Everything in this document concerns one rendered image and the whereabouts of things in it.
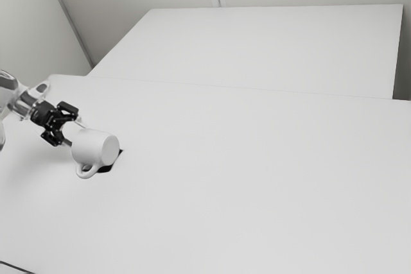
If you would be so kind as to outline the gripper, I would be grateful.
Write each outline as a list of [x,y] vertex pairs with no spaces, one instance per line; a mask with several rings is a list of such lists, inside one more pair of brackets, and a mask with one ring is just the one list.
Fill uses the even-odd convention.
[[65,101],[61,101],[57,107],[54,107],[48,101],[38,103],[30,116],[30,120],[44,128],[40,136],[53,147],[63,144],[72,146],[72,142],[65,138],[62,132],[65,123],[74,122],[82,128],[87,127],[79,114],[79,109]]

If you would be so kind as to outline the white mug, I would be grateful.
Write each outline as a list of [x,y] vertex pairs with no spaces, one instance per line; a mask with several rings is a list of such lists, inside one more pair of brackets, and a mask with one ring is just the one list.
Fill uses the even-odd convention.
[[81,179],[94,176],[101,167],[111,166],[119,156],[119,139],[108,132],[81,129],[71,146],[76,174]]

